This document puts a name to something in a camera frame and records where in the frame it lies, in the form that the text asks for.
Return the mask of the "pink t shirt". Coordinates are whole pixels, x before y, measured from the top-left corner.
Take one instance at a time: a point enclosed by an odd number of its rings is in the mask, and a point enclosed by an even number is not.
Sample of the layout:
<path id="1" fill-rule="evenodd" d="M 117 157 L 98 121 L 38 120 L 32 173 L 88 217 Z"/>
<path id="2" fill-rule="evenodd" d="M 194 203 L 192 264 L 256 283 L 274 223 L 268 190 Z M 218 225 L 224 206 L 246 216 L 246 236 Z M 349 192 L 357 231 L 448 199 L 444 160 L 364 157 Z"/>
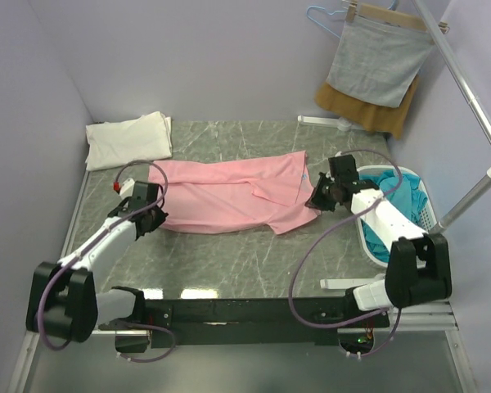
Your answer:
<path id="1" fill-rule="evenodd" d="M 165 160 L 150 168 L 152 183 L 168 182 L 165 229 L 220 234 L 267 225 L 281 235 L 320 214 L 311 197 L 305 151 L 213 164 Z"/>

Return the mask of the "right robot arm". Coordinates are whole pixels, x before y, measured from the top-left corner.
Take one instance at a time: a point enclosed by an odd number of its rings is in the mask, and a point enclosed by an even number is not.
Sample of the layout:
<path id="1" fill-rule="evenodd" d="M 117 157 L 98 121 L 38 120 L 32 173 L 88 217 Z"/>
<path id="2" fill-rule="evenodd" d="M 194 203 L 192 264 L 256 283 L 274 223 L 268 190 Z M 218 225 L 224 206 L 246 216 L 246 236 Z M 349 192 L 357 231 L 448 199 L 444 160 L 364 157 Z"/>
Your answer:
<path id="1" fill-rule="evenodd" d="M 360 178 L 353 155 L 340 153 L 328 162 L 329 173 L 319 174 L 306 206 L 320 211 L 346 207 L 390 253 L 384 278 L 350 290 L 348 296 L 353 300 L 342 309 L 345 322 L 360 327 L 374 309 L 407 308 L 448 299 L 453 284 L 446 238 L 429 234 L 388 199 L 403 184 L 401 169 L 394 167 L 397 183 L 384 191 L 370 179 Z"/>

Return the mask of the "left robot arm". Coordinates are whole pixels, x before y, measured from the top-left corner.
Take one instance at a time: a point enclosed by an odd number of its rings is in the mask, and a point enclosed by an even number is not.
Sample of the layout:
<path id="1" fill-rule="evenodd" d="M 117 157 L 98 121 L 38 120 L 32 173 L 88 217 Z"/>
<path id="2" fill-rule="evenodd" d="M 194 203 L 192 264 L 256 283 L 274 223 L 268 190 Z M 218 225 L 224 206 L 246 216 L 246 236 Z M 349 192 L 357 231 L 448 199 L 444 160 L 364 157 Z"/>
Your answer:
<path id="1" fill-rule="evenodd" d="M 110 272 L 128 247 L 161 226 L 168 184 L 128 179 L 115 183 L 119 204 L 101 227 L 80 247 L 57 262 L 42 262 L 32 278 L 25 326 L 40 335 L 52 350 L 52 338 L 64 343 L 82 343 L 98 326 L 117 319 L 130 329 L 147 318 L 141 290 L 112 287 L 97 292 L 97 285 Z"/>

